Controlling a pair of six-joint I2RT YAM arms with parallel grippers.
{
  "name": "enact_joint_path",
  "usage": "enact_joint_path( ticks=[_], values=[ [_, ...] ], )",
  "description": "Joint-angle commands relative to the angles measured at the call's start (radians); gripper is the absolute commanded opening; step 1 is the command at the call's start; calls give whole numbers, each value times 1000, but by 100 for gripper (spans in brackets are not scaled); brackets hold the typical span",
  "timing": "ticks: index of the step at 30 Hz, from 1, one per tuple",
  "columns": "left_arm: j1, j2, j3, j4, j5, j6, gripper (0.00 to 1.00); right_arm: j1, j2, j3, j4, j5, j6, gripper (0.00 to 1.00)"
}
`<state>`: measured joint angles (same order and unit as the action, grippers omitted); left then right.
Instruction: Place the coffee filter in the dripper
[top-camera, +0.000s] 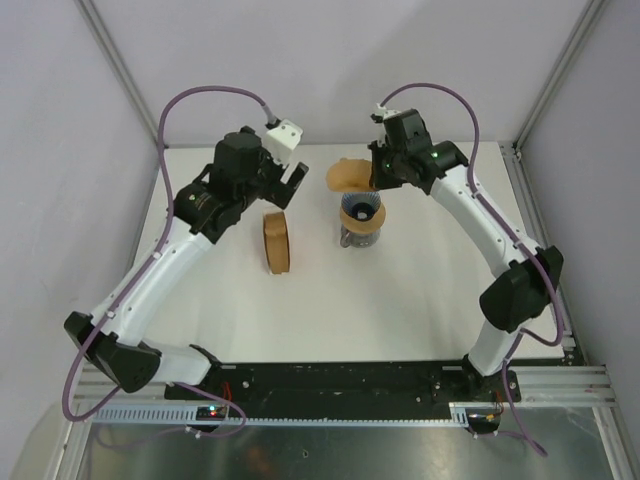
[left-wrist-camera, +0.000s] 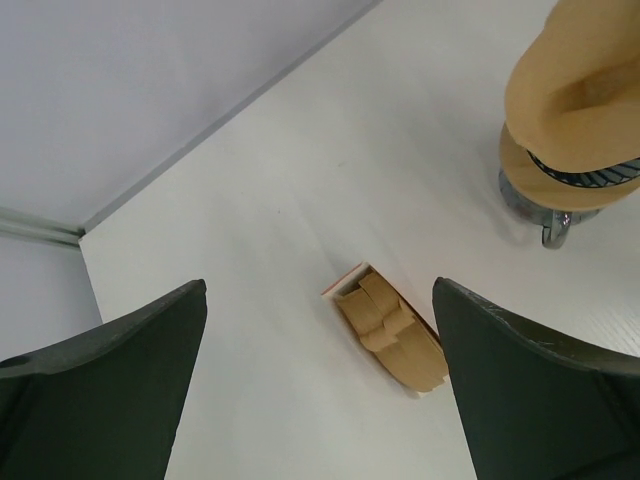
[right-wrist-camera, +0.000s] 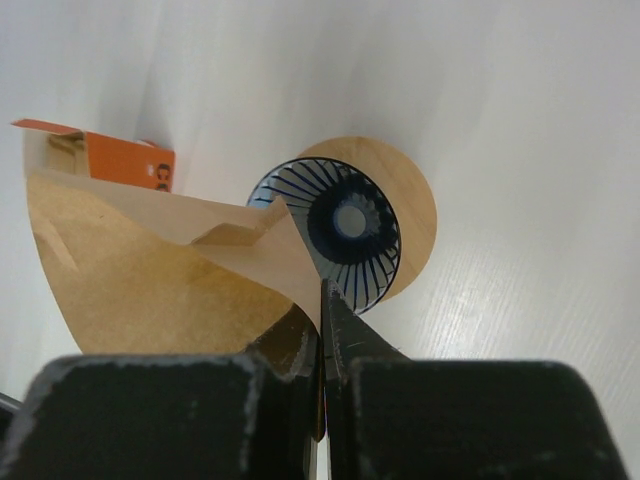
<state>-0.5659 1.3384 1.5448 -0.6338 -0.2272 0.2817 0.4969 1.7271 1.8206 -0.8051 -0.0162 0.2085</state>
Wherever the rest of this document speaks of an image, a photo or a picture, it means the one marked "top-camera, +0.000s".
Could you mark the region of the blue glass dripper cone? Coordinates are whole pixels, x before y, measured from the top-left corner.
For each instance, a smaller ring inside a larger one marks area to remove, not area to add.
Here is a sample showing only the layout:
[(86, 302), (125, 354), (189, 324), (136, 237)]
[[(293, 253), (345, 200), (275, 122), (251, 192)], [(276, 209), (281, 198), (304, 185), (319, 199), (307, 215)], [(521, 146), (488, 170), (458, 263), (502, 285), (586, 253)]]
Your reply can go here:
[(360, 219), (369, 219), (381, 204), (380, 195), (377, 192), (350, 192), (344, 193), (341, 199), (343, 207), (350, 216)]

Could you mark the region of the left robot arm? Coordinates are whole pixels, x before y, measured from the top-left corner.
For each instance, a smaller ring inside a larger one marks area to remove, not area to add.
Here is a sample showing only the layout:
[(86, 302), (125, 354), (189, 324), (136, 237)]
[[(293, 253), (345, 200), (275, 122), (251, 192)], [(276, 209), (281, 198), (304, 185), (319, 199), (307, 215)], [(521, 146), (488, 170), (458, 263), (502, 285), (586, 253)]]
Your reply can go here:
[(195, 345), (154, 344), (145, 337), (150, 322), (178, 281), (217, 243), (256, 200), (280, 209), (290, 203), (308, 168), (289, 159), (303, 135), (281, 121), (258, 136), (249, 127), (228, 133), (213, 160), (176, 194), (164, 231), (110, 296), (90, 313), (72, 313), (64, 328), (85, 357), (127, 393), (151, 382), (185, 383), (197, 398), (214, 397), (220, 374), (213, 357)]

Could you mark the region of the single brown coffee filter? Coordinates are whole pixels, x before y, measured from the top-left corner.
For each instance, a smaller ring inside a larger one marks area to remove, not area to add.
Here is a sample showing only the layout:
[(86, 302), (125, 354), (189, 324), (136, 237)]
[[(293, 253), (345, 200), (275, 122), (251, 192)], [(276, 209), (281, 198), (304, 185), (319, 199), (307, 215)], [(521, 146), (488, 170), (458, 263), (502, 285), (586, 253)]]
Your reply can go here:
[(341, 193), (372, 192), (372, 162), (365, 159), (341, 158), (326, 173), (326, 185), (330, 191)]

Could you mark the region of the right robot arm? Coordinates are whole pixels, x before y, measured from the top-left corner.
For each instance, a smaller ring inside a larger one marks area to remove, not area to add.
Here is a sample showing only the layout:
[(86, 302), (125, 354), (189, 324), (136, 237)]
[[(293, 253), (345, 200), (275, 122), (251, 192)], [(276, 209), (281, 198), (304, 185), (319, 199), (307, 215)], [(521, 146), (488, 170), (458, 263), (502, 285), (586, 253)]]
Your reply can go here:
[(368, 146), (371, 186), (388, 190), (410, 184), (432, 197), (473, 241), (494, 277), (479, 297), (483, 326), (462, 360), (463, 393), (484, 401), (496, 391), (495, 374), (511, 357), (518, 336), (556, 300), (564, 258), (502, 217), (474, 178), (467, 156), (451, 141), (433, 143), (417, 110), (378, 105), (371, 118), (380, 127)]

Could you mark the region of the wooden dripper ring holder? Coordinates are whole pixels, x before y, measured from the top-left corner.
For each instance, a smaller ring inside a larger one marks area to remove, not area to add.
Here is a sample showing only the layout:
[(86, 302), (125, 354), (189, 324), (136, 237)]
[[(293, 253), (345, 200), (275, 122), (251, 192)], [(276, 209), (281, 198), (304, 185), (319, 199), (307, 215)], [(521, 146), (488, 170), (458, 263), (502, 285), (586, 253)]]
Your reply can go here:
[(386, 208), (380, 204), (375, 213), (367, 220), (360, 220), (349, 215), (343, 208), (340, 208), (340, 221), (350, 232), (359, 235), (368, 235), (380, 230), (386, 220)]

